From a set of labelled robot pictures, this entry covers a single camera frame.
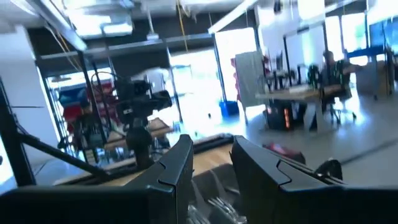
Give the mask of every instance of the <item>red object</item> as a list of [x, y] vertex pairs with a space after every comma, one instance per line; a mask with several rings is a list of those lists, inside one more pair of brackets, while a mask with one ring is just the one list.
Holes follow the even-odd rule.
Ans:
[[301, 152], [288, 149], [286, 147], [281, 146], [280, 144], [276, 143], [271, 143], [271, 144], [263, 144], [263, 148], [269, 149], [271, 151], [274, 151], [280, 155], [283, 155], [285, 157], [288, 157], [289, 159], [293, 159], [297, 162], [301, 162], [302, 164], [305, 164], [305, 157]]
[[[116, 102], [116, 98], [112, 95], [112, 90], [113, 90], [112, 83], [110, 83], [110, 82], [102, 83], [101, 86], [102, 86], [105, 96], [107, 96], [106, 100], [108, 103], [107, 106], [108, 106], [109, 116], [111, 117], [111, 119], [113, 121], [118, 123], [119, 121], [118, 121], [118, 116], [116, 115], [116, 108], [115, 108], [115, 106], [113, 106], [113, 103]], [[95, 94], [95, 100], [98, 105], [99, 115], [102, 118], [105, 118], [106, 112], [105, 112], [104, 103], [102, 102], [102, 99], [101, 99], [101, 95], [98, 91], [94, 91], [94, 94]], [[74, 122], [76, 120], [77, 116], [81, 115], [81, 113], [82, 112], [81, 112], [80, 104], [75, 104], [75, 105], [64, 107], [63, 117], [65, 118], [65, 121], [68, 123], [69, 133], [73, 132], [72, 122]]]

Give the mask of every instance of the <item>black office chair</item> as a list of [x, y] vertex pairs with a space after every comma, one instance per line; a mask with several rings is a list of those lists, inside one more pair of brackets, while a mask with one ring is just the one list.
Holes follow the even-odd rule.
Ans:
[[329, 105], [330, 109], [330, 116], [331, 116], [331, 122], [334, 122], [334, 118], [336, 118], [337, 124], [341, 124], [341, 114], [351, 114], [353, 116], [353, 119], [356, 120], [356, 114], [354, 111], [350, 111], [347, 109], [340, 109], [337, 110], [333, 106], [336, 103], [335, 98], [339, 98], [340, 101], [346, 101], [352, 97], [351, 95], [351, 90], [349, 88], [349, 77], [350, 75], [345, 75], [343, 80], [343, 83], [341, 85], [341, 90], [337, 91], [336, 93], [328, 96], [325, 98], [323, 101], [325, 102], [325, 105]]

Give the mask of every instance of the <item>floor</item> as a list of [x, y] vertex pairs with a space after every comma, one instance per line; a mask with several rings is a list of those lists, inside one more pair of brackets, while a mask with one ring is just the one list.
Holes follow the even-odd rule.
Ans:
[[[345, 105], [357, 113], [357, 120], [353, 122], [347, 116], [339, 128], [324, 134], [309, 134], [303, 130], [289, 133], [267, 130], [264, 128], [262, 106], [248, 108], [247, 126], [242, 114], [223, 122], [218, 116], [210, 116], [189, 133], [193, 138], [199, 138], [228, 132], [243, 135], [256, 144], [275, 142], [301, 151], [307, 165], [312, 168], [331, 157], [338, 159], [343, 164], [343, 178], [348, 184], [397, 185], [398, 177], [394, 174], [398, 170], [398, 96], [374, 101], [371, 97], [358, 97], [353, 93], [352, 99]], [[171, 142], [176, 140], [175, 136], [171, 138]], [[38, 184], [50, 185], [59, 178], [79, 174], [81, 170], [62, 161], [52, 160], [34, 167], [34, 172]], [[13, 178], [3, 181], [0, 193], [14, 186]]]

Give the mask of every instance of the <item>white wall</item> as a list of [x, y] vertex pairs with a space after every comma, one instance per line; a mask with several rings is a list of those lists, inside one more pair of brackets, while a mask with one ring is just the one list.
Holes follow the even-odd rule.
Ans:
[[[276, 16], [272, 9], [257, 8], [256, 10], [260, 20], [259, 30], [261, 31], [262, 47], [266, 49], [265, 53], [268, 54], [269, 51], [271, 58], [275, 58], [282, 51], [284, 68], [287, 68], [283, 36], [303, 25], [304, 22], [300, 19], [299, 10], [297, 8], [285, 8], [281, 14]], [[305, 22], [311, 24], [321, 21], [323, 18], [324, 15], [320, 15]], [[310, 29], [309, 32], [301, 35], [287, 37], [290, 69], [295, 70], [297, 65], [301, 63], [321, 65], [323, 62], [322, 53], [325, 50], [324, 43], [322, 26]]]
[[[56, 147], [59, 136], [25, 28], [17, 26], [14, 33], [1, 34], [0, 42], [0, 76], [10, 104], [43, 106], [34, 109], [13, 108], [13, 112], [30, 134]], [[29, 146], [25, 146], [25, 150], [33, 166], [53, 158]]]

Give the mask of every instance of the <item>office workstation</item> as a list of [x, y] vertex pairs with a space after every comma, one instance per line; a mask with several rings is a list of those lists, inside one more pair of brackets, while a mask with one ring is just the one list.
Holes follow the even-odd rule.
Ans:
[[[384, 174], [396, 170], [396, 64], [389, 32], [383, 46], [362, 45], [374, 37], [367, 4], [325, 1], [313, 22], [303, 2], [208, 11], [181, 0], [171, 16], [135, 1], [65, 1], [59, 23], [32, 2], [45, 27], [17, 31], [38, 78], [17, 82], [32, 71], [5, 63], [14, 78], [0, 77], [4, 223], [395, 219], [396, 187], [380, 186], [395, 179]], [[89, 29], [81, 12], [127, 20]], [[362, 15], [353, 35], [347, 18]], [[6, 169], [15, 184], [3, 191]]]

